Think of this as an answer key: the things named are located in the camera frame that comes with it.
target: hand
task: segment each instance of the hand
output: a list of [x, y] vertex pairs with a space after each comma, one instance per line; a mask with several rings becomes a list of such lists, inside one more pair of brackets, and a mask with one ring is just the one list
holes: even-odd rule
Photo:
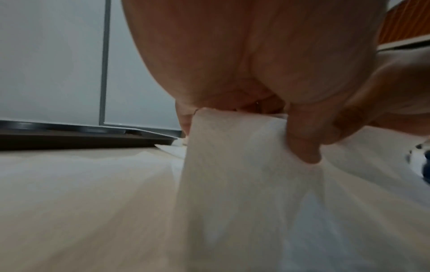
[[373, 71], [385, 0], [123, 0], [136, 46], [176, 99], [198, 108], [289, 105], [287, 142], [309, 163], [344, 102]]
[[334, 121], [333, 143], [365, 125], [430, 135], [430, 48], [381, 52], [375, 72]]

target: skin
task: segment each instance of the skin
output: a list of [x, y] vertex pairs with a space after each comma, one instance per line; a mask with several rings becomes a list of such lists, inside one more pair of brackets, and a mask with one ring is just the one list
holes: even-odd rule
[[308, 163], [374, 70], [385, 0], [123, 0], [140, 55], [190, 133], [199, 108], [288, 108], [286, 140]]
[[373, 125], [430, 135], [430, 48], [382, 52], [368, 82], [338, 114], [337, 142]]

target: white wall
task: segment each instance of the white wall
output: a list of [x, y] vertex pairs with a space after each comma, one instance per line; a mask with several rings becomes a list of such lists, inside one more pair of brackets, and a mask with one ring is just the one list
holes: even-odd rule
[[0, 0], [0, 119], [98, 124], [104, 6]]
[[105, 124], [180, 130], [174, 100], [134, 45], [121, 2], [112, 0]]

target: white plastic bag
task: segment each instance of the white plastic bag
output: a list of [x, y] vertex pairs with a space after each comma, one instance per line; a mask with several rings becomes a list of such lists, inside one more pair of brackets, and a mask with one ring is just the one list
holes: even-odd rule
[[404, 159], [422, 138], [365, 128], [306, 165], [285, 126], [197, 113], [169, 271], [430, 271], [430, 187]]

